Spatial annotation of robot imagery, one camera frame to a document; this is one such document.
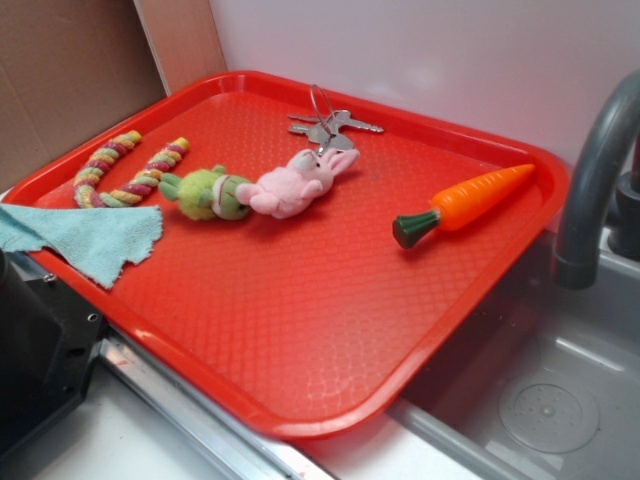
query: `keys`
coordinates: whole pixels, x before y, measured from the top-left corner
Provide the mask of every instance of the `keys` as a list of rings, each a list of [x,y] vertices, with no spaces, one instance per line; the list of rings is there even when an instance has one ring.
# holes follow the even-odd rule
[[[362,122],[351,118],[349,110],[335,110],[322,122],[318,121],[318,117],[305,115],[289,115],[293,120],[302,122],[316,122],[314,125],[305,125],[302,123],[292,123],[289,132],[304,134],[310,142],[320,145],[318,154],[322,154],[329,148],[335,148],[339,151],[350,150],[353,148],[353,142],[344,134],[340,133],[342,127],[352,127],[369,132],[383,132],[381,127],[370,123]]]

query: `black object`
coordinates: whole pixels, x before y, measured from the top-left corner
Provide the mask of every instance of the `black object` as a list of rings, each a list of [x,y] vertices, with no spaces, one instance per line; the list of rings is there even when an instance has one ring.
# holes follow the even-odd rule
[[[0,460],[82,403],[104,328],[68,285],[23,281],[0,250]]]
[[[619,255],[640,260],[640,70],[628,75],[607,99],[596,118],[564,206],[552,257],[554,281],[586,288],[596,279],[600,236],[605,219],[614,218],[608,242]],[[632,146],[631,173],[618,180]],[[615,215],[607,217],[617,182]]]

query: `bunny ear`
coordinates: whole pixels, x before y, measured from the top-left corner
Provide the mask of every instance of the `bunny ear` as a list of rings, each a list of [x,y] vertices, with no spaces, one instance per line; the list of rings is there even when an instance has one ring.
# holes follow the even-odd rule
[[[329,159],[329,168],[334,176],[341,174],[360,157],[360,152],[355,148],[343,153],[337,153]]]

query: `white wall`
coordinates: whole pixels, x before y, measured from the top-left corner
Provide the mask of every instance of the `white wall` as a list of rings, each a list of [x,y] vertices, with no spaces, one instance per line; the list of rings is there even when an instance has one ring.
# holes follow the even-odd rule
[[[210,3],[229,70],[479,128],[568,165],[609,93],[640,68],[638,0]]]

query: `pink plush toy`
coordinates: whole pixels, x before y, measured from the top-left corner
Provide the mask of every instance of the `pink plush toy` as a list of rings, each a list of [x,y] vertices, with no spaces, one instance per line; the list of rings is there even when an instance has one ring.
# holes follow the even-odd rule
[[[314,198],[327,193],[336,175],[344,172],[360,156],[355,149],[338,153],[327,150],[319,157],[311,150],[298,152],[286,167],[265,173],[256,183],[238,185],[236,197],[243,205],[274,218],[297,215]]]

